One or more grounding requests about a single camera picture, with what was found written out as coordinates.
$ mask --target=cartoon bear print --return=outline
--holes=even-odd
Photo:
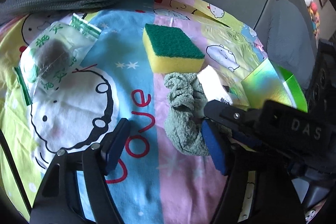
[[[176,12],[174,10],[169,10],[169,9],[154,9],[154,13],[160,16],[168,16],[168,17],[179,18],[183,20],[190,20],[187,16],[179,12]]]
[[[169,5],[172,9],[174,10],[181,10],[190,14],[195,14],[195,12],[197,11],[197,9],[195,9],[194,7],[191,7],[189,5],[185,5],[182,4],[180,2],[177,2],[175,0],[170,0]]]
[[[305,214],[306,223],[309,223],[316,214],[317,214],[317,211],[314,208],[310,210],[308,213],[306,213]]]
[[[222,18],[225,14],[225,12],[221,8],[218,8],[212,4],[209,4],[208,9],[211,11],[215,18]]]
[[[254,182],[247,182],[243,206],[241,208],[241,213],[239,214],[238,222],[248,219],[250,215],[253,201],[254,187],[255,187]]]
[[[28,120],[38,147],[32,153],[45,172],[58,150],[85,150],[117,125],[119,101],[113,79],[98,68],[76,69],[47,96],[36,90]]]
[[[257,37],[257,33],[255,32],[255,30],[253,30],[251,27],[249,27],[249,31],[250,31],[250,35],[255,38]]]
[[[39,12],[27,16],[23,22],[21,34],[24,42],[29,45],[38,35],[50,25],[59,21],[69,12]]]
[[[239,68],[233,52],[225,49],[223,45],[208,46],[206,52],[212,60],[232,72]]]

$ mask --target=bedsheet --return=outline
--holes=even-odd
[[[164,75],[151,71],[143,28],[146,23],[181,28],[205,54],[203,67],[211,65],[226,75],[241,98],[240,81],[267,57],[256,33],[202,0],[123,0],[112,9],[82,11],[83,18],[102,29],[99,40],[52,98],[40,95],[26,107],[12,67],[52,22],[69,22],[67,14],[31,14],[0,29],[0,127],[30,202],[61,147],[84,150],[125,117],[132,122],[131,136],[117,168],[106,177],[125,223],[209,223],[226,178],[211,157],[182,155],[166,137],[169,90]],[[28,219],[3,151],[0,167],[7,195]],[[94,220],[83,174],[77,175],[85,216]]]

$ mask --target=chicken cartoon print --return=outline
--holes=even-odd
[[[212,4],[209,4],[208,9],[211,11],[215,18],[222,18],[225,14],[225,12],[221,8],[218,8]]]
[[[223,45],[210,45],[207,47],[206,52],[212,60],[232,72],[239,68],[233,52],[225,49]]]

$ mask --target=metal bolt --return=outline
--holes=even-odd
[[[92,150],[96,150],[96,149],[100,148],[100,144],[99,143],[93,143],[90,147],[91,147]]]
[[[57,156],[63,156],[65,154],[65,150],[64,149],[60,149],[57,151]]]

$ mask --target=white star print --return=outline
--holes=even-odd
[[[115,63],[115,64],[116,64],[117,68],[123,68],[123,67],[126,67],[126,66],[125,66],[125,63],[120,63],[120,62],[118,62],[118,63]]]
[[[201,169],[200,167],[197,167],[196,169],[193,170],[193,177],[194,179],[197,179],[199,177],[203,177],[204,170]]]
[[[156,169],[159,169],[159,170],[167,169],[167,176],[169,177],[173,174],[175,170],[180,170],[180,171],[182,170],[182,168],[178,166],[178,163],[184,161],[185,159],[178,160],[177,154],[173,155],[172,158],[169,158],[166,156],[164,156],[164,158],[166,159],[167,163],[159,165],[158,167],[156,167]]]
[[[106,29],[106,28],[108,28],[109,26],[108,26],[105,22],[103,22],[103,23],[100,23],[100,27]]]
[[[126,66],[128,66],[128,69],[133,68],[136,69],[135,67],[138,67],[139,65],[137,65],[138,62],[132,63],[130,62],[129,64],[126,64]]]

